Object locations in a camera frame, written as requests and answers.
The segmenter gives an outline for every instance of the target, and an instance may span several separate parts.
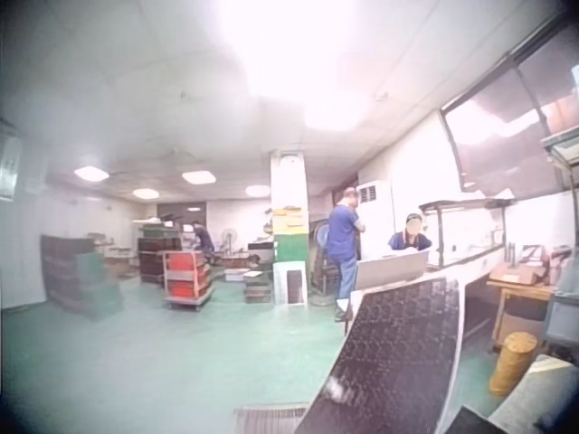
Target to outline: air vent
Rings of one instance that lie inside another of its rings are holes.
[[[369,187],[360,189],[360,203],[373,202],[376,200],[376,186],[370,185]]]
[[[370,191],[370,198],[368,199],[368,201],[369,202],[375,201],[376,200],[376,186],[370,185],[368,190]]]
[[[360,202],[361,203],[368,202],[368,189],[367,188],[363,188],[362,190],[360,190]]]

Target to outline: laptop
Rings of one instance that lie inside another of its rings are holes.
[[[357,262],[355,290],[381,287],[419,278],[426,271],[430,250]]]

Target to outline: yellow cylinder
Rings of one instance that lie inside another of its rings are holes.
[[[526,332],[511,333],[498,357],[497,369],[490,377],[489,390],[497,396],[509,394],[525,375],[536,349],[536,337]]]

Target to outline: jeans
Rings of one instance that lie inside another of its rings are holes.
[[[340,272],[340,285],[337,292],[338,300],[349,300],[356,285],[356,256],[351,259],[334,259]]]

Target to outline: ceiling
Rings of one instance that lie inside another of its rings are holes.
[[[337,82],[372,101],[353,130],[309,129],[300,105],[256,98],[217,0],[22,0],[6,20],[2,117],[52,147],[50,171],[158,202],[244,198],[272,150],[301,150],[327,191],[487,71],[556,12],[549,0],[359,0]],[[306,62],[300,64],[308,72]],[[210,170],[193,186],[182,172]]]

